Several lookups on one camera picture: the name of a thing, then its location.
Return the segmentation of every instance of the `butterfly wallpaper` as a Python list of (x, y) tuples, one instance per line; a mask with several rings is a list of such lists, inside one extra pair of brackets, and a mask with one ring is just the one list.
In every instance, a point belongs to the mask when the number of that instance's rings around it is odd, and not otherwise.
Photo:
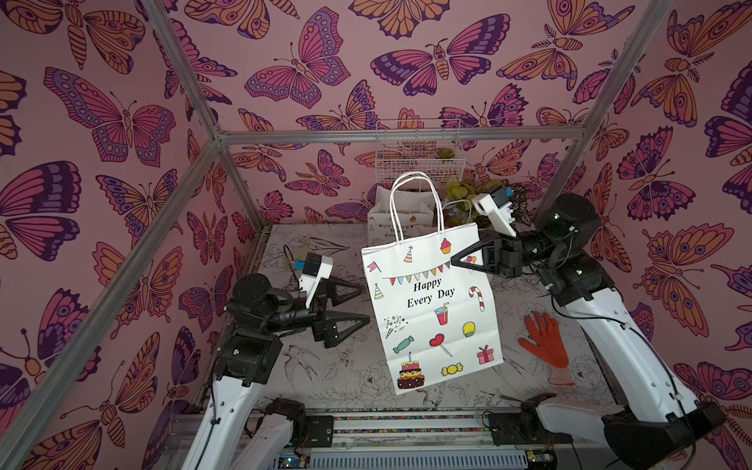
[[(690, 468), (752, 466), (752, 64), (738, 54), (751, 15), (675, 2), (583, 159), (601, 218), (585, 249), (669, 367), (729, 416)], [(592, 103), (595, 79), (575, 103)]]
[[(180, 186), (207, 133), (188, 120), (185, 98), (174, 97), (180, 84), (134, 2), (34, 0), (0, 10), (0, 41), (15, 44), (0, 67), (2, 435)], [(232, 75), (190, 46), (202, 80)], [(248, 257), (254, 234), (232, 226), (216, 262), (203, 265), (186, 214), (216, 214), (226, 225), (231, 214), (243, 223), (247, 215), (219, 162), (192, 190), (27, 467), (151, 468), (169, 433), (164, 417), (193, 402), (211, 360), (208, 340), (216, 343), (225, 324), (193, 312), (209, 304), (212, 317), (223, 314), (235, 257)], [(211, 299), (195, 296), (193, 309), (181, 309), (181, 295), (201, 288)], [(66, 436), (69, 452), (47, 452)]]
[[(580, 124), (647, 3), (162, 2), (231, 132)], [(700, 441), (694, 467), (745, 470), (751, 398), (710, 385), (750, 376), (752, 63), (738, 51), (752, 0), (710, 3), (675, 2), (565, 191), (595, 205), (585, 249), (642, 331), (733, 416)], [(208, 138), (140, 2), (0, 10), (0, 39), (14, 45), (0, 67), (0, 305), (26, 312), (0, 332), (1, 435)], [(571, 144), (464, 141), (462, 181), (522, 184), (533, 212)], [(229, 150), (269, 222), (362, 223), (374, 205), (375, 144)], [(27, 468), (155, 466), (256, 236), (229, 182), (216, 161), (192, 188)], [(70, 451), (47, 452), (70, 436)]]

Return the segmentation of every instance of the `white wire basket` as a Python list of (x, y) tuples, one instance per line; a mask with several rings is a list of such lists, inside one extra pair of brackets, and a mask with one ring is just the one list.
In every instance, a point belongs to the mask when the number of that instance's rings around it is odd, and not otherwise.
[[(434, 121), (436, 128), (443, 122), (440, 119), (425, 119)], [(415, 120), (381, 120), (379, 127), (388, 126), (391, 129), (416, 129)], [(465, 168), (465, 151), (459, 139), (459, 130), (453, 128), (441, 129), (441, 139), (422, 141), (418, 133), (411, 137), (409, 134), (398, 141), (389, 136), (388, 129), (376, 131), (376, 182), (390, 182), (406, 171), (422, 171), (434, 183), (446, 183), (452, 180), (462, 180), (462, 170)], [(453, 157), (449, 159), (437, 158), (440, 149), (449, 149)]]

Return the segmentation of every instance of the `birthday cake illustration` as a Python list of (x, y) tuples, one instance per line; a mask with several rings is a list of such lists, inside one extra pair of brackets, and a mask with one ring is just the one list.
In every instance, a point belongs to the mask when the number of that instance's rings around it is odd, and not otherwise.
[(408, 362), (402, 363), (402, 370), (399, 372), (399, 379), (397, 379), (397, 387), (401, 389), (422, 387), (426, 382), (426, 378), (420, 371), (420, 364), (418, 361), (413, 361), (413, 357), (409, 356)]

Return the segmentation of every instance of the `red glove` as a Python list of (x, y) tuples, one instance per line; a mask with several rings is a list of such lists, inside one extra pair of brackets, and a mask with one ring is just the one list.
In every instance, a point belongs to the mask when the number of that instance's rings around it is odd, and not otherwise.
[(538, 325), (536, 326), (532, 318), (525, 316), (525, 326), (530, 338), (537, 344), (533, 344), (525, 338), (520, 338), (518, 340), (520, 346), (554, 367), (549, 382), (554, 385), (575, 385), (567, 370), (569, 356), (567, 356), (564, 343), (562, 343), (559, 323), (548, 314), (544, 314), (542, 318), (539, 312), (533, 312), (533, 314)]

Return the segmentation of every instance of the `table surface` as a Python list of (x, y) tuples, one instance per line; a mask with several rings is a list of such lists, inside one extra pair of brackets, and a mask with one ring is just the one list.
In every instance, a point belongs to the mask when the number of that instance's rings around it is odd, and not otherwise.
[[(332, 257), (332, 275), (365, 286), (360, 249), (367, 246), (364, 224), (276, 225), (271, 231), (259, 272), (273, 287), (296, 292), (285, 262), (283, 246), (307, 247)], [(258, 406), (277, 397), (294, 399), (306, 408), (328, 411), (376, 411), (386, 409), (436, 410), (518, 406), (544, 392), (589, 403), (613, 403), (614, 399), (595, 360), (582, 328), (553, 312), (550, 297), (536, 276), (503, 280), (490, 278), (499, 320), (504, 364), (464, 377), (425, 387), (404, 395), (394, 385), (384, 356), (368, 289), (360, 296), (332, 308), (371, 316), (371, 322), (337, 347), (325, 349), (310, 330), (282, 339), (282, 353)], [(569, 355), (569, 371), (575, 385), (548, 383), (551, 367), (524, 350), (518, 338), (528, 338), (526, 315), (548, 312), (559, 322)]]

